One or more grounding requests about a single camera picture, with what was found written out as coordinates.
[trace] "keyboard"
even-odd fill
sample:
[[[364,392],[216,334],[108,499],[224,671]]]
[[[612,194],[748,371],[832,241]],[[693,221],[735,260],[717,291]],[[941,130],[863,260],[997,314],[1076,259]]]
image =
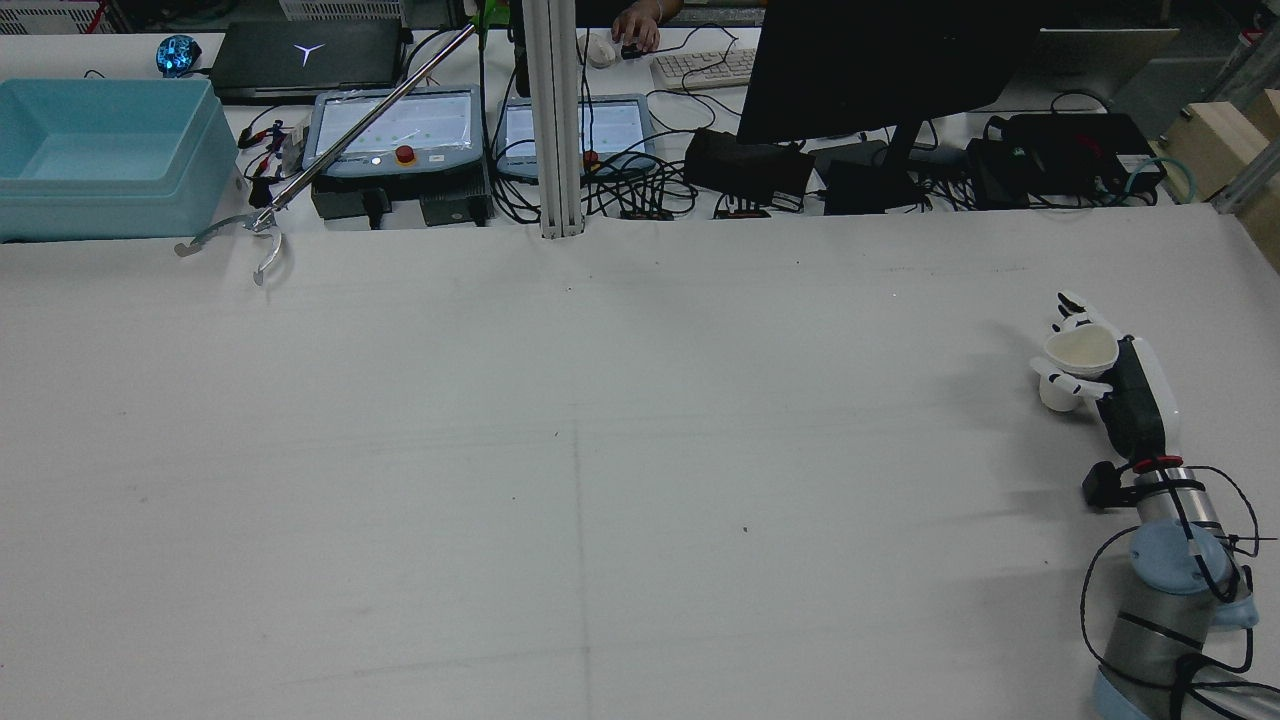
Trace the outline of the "keyboard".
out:
[[[653,56],[650,68],[654,83],[662,90],[707,90],[746,85],[751,79],[755,49],[746,47],[727,54],[723,50],[659,54]]]

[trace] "laptop logo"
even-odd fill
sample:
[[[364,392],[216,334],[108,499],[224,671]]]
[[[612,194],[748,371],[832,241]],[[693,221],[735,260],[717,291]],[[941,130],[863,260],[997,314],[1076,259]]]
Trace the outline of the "laptop logo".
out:
[[[311,53],[314,53],[315,50],[319,50],[319,49],[324,47],[324,42],[321,42],[320,45],[316,45],[315,47],[303,47],[301,45],[294,45],[294,47],[297,47],[298,50],[302,50],[302,67],[305,68],[305,67],[307,67],[307,60],[311,59]]]

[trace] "wooden block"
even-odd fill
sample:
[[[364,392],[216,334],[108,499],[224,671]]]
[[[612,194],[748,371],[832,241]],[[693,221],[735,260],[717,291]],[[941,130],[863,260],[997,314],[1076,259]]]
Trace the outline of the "wooden block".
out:
[[[1244,117],[1267,140],[1280,137],[1280,90],[1263,90],[1245,110]]]
[[[1267,146],[1267,138],[1230,102],[1194,102],[1187,109],[1190,117],[1174,120],[1156,151],[1190,168],[1196,197],[1203,200],[1249,164]],[[1187,196],[1187,181],[1176,169],[1169,172],[1167,182],[1176,197]],[[1280,272],[1280,176],[1271,178],[1236,218]]]
[[[1196,176],[1197,200],[1225,186],[1240,168],[1267,146],[1256,127],[1230,102],[1193,102],[1188,117],[1179,115],[1160,143],[1160,154],[1181,160]],[[1176,197],[1187,196],[1183,174],[1170,170],[1169,184]]]

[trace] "computer mouse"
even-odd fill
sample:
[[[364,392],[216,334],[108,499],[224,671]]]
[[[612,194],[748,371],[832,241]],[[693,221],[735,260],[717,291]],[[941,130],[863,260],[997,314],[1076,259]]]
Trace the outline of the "computer mouse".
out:
[[[593,68],[609,68],[618,64],[618,51],[608,40],[588,32],[577,38],[579,55],[586,56],[586,64]]]
[[[200,60],[200,44],[189,35],[170,35],[156,47],[156,69],[164,77],[182,77]]]

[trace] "person's arm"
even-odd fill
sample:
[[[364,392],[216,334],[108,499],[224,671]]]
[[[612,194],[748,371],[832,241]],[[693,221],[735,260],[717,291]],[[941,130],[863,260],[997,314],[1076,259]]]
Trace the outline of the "person's arm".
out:
[[[653,53],[662,40],[658,26],[676,17],[685,0],[636,0],[613,20],[613,41],[635,44],[644,53]]]

